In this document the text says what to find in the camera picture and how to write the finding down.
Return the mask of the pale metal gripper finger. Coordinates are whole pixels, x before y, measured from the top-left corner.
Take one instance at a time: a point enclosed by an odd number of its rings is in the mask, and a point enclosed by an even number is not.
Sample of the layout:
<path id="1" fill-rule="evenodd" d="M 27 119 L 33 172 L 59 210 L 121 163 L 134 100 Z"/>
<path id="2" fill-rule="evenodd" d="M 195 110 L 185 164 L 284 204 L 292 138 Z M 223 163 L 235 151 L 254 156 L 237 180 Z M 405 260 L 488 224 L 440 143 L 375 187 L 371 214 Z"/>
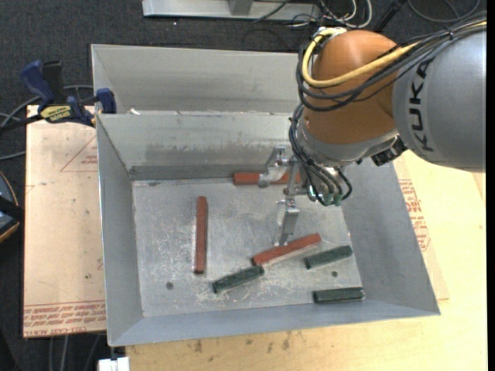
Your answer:
<path id="1" fill-rule="evenodd" d="M 288 238 L 294 233 L 300 209 L 294 199 L 277 201 L 276 236 L 274 245 L 285 246 Z"/>
<path id="2" fill-rule="evenodd" d="M 274 147 L 265 163 L 265 171 L 258 176 L 258 186 L 266 188 L 273 182 L 278 182 L 287 172 L 289 159 L 286 147 Z"/>

